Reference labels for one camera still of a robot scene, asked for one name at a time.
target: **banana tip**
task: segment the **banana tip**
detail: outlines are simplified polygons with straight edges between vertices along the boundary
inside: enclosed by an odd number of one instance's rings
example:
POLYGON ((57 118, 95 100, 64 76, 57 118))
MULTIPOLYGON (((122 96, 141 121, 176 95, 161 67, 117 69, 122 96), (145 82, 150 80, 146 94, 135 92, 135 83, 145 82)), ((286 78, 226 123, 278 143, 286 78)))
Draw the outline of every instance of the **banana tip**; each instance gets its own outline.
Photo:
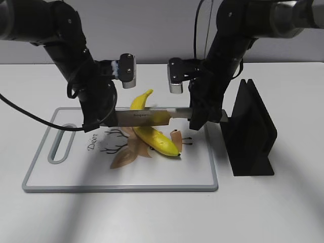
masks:
POLYGON ((150 89, 150 90, 146 91, 146 95, 150 95, 152 93, 153 93, 153 89, 150 89))

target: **printed illustration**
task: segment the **printed illustration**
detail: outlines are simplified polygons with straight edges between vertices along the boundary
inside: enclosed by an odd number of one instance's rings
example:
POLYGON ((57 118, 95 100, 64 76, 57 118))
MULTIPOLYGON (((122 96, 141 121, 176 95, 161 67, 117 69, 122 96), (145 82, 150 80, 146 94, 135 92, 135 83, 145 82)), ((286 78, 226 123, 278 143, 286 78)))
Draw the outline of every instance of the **printed illustration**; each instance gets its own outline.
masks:
MULTIPOLYGON (((143 140, 135 134, 133 128, 111 129, 106 133, 108 136, 111 134, 117 134, 117 137, 124 137, 127 139, 126 143, 122 145, 115 145, 114 148, 105 148, 101 150, 101 152, 105 152, 107 154, 116 154, 112 164, 110 165, 111 169, 126 166, 134 162, 138 156, 151 158, 148 153, 148 149, 155 150, 147 143, 143 142, 143 140)), ((181 131, 173 130, 170 133, 170 136, 172 142, 177 146, 179 152, 182 152, 183 145, 193 144, 191 137, 182 138, 181 131)))

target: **knife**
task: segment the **knife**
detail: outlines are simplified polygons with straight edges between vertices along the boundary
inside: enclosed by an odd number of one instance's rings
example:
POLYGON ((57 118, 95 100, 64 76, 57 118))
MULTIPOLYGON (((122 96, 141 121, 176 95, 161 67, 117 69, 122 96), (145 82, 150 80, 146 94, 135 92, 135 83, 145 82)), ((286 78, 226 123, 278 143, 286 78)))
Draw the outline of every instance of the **knife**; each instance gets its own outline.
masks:
MULTIPOLYGON (((221 122, 228 122, 225 110, 222 110, 222 112, 221 122)), ((169 124, 171 118, 189 119, 191 115, 192 109, 187 107, 146 107, 144 110, 116 109, 118 127, 165 126, 169 124)))

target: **black cable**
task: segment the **black cable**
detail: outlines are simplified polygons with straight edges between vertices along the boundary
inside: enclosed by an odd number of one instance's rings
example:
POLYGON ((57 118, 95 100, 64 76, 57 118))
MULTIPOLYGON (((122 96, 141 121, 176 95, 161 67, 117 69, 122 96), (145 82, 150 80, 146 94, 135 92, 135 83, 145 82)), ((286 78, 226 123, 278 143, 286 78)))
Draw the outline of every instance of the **black cable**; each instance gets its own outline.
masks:
POLYGON ((198 16, 200 12, 201 5, 203 4, 205 0, 200 0, 197 11, 196 11, 196 17, 194 20, 194 34, 193 34, 193 57, 194 59, 197 59, 197 24, 198 24, 198 16))
POLYGON ((205 57, 206 57, 206 49, 207 49, 207 43, 208 43, 208 37, 209 37, 209 29, 210 29, 210 27, 211 27, 211 19, 212 19, 213 6, 214 6, 214 0, 212 0, 211 11, 210 11, 210 13, 209 13, 209 21, 208 21, 207 37, 206 37, 205 50, 204 50, 204 59, 205 59, 205 57))
MULTIPOLYGON (((98 122, 99 125, 100 125, 100 124, 101 124, 105 119, 107 119, 107 118, 111 115, 111 113, 113 112, 113 110, 114 110, 114 108, 115 108, 115 106, 116 106, 116 103, 117 103, 117 91, 116 91, 116 89, 114 89, 114 95, 113 95, 113 96, 114 96, 114 97, 113 97, 113 99, 114 99, 114 101, 113 101, 113 105, 111 106, 111 109, 110 109, 110 111, 108 112, 108 114, 106 115, 106 117, 105 117, 104 119, 102 119, 101 121, 98 122)), ((0 93, 0 99, 1 99, 3 102, 5 102, 7 105, 9 105, 9 106, 11 106, 12 108, 14 108, 15 110, 17 110, 17 111, 23 113, 24 115, 26 115, 26 116, 28 116, 28 117, 30 117, 30 118, 32 118, 32 119, 34 119, 34 120, 36 120, 36 121, 38 121, 38 122, 44 124, 44 125, 47 125, 47 126, 49 126, 49 127, 51 127, 51 128, 55 128, 55 129, 59 129, 59 130, 63 130, 63 131, 69 131, 69 132, 78 132, 78 131, 84 131, 84 130, 86 130, 87 128, 92 127, 92 126, 85 126, 85 127, 83 127, 83 128, 67 128, 67 127, 62 127, 62 126, 59 126, 59 125, 56 125, 56 124, 50 123, 50 122, 48 122, 48 121, 46 121, 46 120, 43 120, 43 119, 41 119, 40 117, 38 117, 38 116, 36 116, 36 115, 34 115, 34 114, 32 114, 32 113, 30 113, 30 112, 24 110, 23 108, 19 107, 18 105, 12 103, 10 100, 8 100, 6 97, 4 97, 1 93, 0 93)))

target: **white wall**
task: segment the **white wall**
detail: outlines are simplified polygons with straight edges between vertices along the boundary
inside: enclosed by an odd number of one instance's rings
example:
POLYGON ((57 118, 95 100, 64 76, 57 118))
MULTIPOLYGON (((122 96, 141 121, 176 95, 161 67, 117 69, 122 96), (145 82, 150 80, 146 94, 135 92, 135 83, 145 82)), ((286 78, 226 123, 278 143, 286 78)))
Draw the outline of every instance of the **white wall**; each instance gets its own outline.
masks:
MULTIPOLYGON (((138 63, 165 63, 191 58, 194 15, 199 0, 66 0, 82 19, 88 47, 96 60, 136 55, 138 63)), ((216 33, 215 0, 209 44, 216 33)), ((208 26, 207 1, 199 18, 198 52, 204 53, 208 26)), ((306 30, 295 39, 262 39, 245 61, 324 61, 324 30, 306 30)), ((51 63, 42 47, 0 42, 0 63, 51 63)))

